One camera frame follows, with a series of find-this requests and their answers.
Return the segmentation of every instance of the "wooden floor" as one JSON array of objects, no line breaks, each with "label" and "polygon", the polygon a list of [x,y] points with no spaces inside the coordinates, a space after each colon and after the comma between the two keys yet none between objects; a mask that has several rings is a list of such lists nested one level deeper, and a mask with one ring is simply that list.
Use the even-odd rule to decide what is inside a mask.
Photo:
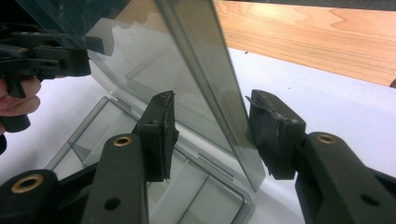
[{"label": "wooden floor", "polygon": [[396,12],[216,1],[231,48],[389,86]]}]

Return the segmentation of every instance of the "hand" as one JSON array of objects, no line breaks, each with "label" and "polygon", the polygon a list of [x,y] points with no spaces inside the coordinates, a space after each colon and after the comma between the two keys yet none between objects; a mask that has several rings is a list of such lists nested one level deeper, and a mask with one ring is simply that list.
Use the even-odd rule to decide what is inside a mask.
[{"label": "hand", "polygon": [[[36,96],[41,88],[40,81],[35,77],[21,80],[26,98],[19,99],[7,94],[7,83],[0,79],[0,116],[14,117],[35,112],[40,105],[40,99]],[[5,132],[0,124],[0,134]]]}]

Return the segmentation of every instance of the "brass insert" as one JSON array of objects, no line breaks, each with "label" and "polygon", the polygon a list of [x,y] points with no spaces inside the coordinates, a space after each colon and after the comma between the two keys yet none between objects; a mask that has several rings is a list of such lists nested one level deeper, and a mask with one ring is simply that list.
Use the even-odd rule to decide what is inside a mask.
[{"label": "brass insert", "polygon": [[335,144],[337,142],[335,138],[327,134],[320,134],[317,136],[317,139],[319,140],[319,142],[324,144]]},{"label": "brass insert", "polygon": [[128,136],[122,136],[114,140],[113,144],[116,147],[125,147],[132,143],[132,138]]},{"label": "brass insert", "polygon": [[13,193],[24,193],[27,191],[30,191],[32,189],[37,188],[40,186],[41,183],[43,183],[44,177],[43,175],[40,174],[32,174],[32,175],[27,175],[15,183],[11,191]]}]

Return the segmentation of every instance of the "wooden surface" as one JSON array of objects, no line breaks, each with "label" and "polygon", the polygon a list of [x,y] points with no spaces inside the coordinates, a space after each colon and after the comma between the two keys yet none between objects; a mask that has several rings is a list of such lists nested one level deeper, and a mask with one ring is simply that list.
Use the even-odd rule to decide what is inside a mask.
[{"label": "wooden surface", "polygon": [[215,4],[231,48],[385,86],[396,79],[396,12]]}]

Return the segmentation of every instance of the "white surface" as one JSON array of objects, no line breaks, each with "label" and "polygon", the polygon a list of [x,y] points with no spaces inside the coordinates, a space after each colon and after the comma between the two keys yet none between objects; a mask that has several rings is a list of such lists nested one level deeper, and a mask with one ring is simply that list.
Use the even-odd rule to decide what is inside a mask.
[{"label": "white surface", "polygon": [[[231,56],[243,95],[254,89],[277,95],[307,122],[308,133],[341,136],[367,166],[396,176],[396,90],[240,50]],[[0,183],[45,167],[106,94],[91,77],[44,81],[32,126],[7,134]],[[250,195],[256,210],[249,223],[304,222],[293,181],[266,177]]]}]

